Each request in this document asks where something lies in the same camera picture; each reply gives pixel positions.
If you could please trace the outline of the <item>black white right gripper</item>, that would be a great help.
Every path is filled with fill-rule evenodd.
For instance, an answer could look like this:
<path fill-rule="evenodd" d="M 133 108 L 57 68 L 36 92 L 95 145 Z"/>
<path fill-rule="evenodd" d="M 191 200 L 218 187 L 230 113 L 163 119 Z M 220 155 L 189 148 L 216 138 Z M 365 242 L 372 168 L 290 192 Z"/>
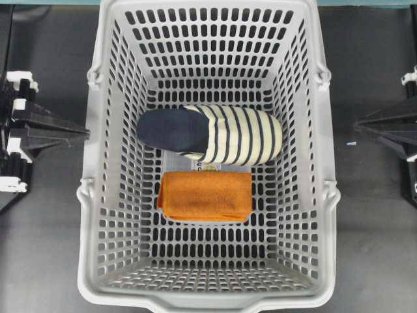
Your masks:
<path fill-rule="evenodd" d="M 416 206 L 416 66 L 401 78 L 401 83 L 407 101 L 360 118 L 354 129 L 391 148 L 407 161 L 410 202 Z"/>

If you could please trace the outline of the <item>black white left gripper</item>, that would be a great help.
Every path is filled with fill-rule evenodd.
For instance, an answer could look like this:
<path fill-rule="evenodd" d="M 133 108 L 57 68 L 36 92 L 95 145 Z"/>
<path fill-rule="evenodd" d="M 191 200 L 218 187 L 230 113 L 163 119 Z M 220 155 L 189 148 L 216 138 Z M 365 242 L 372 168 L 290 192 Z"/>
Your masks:
<path fill-rule="evenodd" d="M 90 131 L 31 102 L 37 82 L 31 72 L 1 76 L 1 208 L 29 192 L 33 157 L 29 153 L 58 145 L 72 147 L 89 139 Z"/>

